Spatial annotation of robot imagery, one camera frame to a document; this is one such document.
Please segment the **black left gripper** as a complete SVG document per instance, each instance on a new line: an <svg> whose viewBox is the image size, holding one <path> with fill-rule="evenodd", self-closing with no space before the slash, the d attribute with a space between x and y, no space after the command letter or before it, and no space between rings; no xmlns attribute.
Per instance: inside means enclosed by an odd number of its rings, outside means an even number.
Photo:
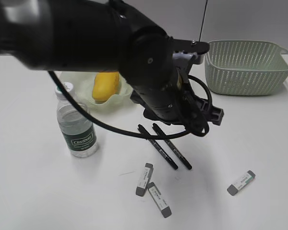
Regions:
<svg viewBox="0 0 288 230"><path fill-rule="evenodd" d="M208 87L197 77L176 69L162 88L134 90L130 99L144 108L143 115L166 125L182 125L185 131L145 138L179 138L187 134L203 137L209 132L209 122L221 125L224 110L213 106Z"/></svg>

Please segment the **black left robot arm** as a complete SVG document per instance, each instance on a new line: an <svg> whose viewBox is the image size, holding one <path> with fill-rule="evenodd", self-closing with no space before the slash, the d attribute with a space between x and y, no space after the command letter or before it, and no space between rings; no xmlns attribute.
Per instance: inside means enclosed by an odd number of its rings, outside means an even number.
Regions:
<svg viewBox="0 0 288 230"><path fill-rule="evenodd" d="M0 55L45 70L62 88L56 71L118 71L133 88L131 100L144 117L182 125L203 137L224 116L212 96L197 96L191 67L209 51L206 42L180 40L121 0L0 0Z"/></svg>

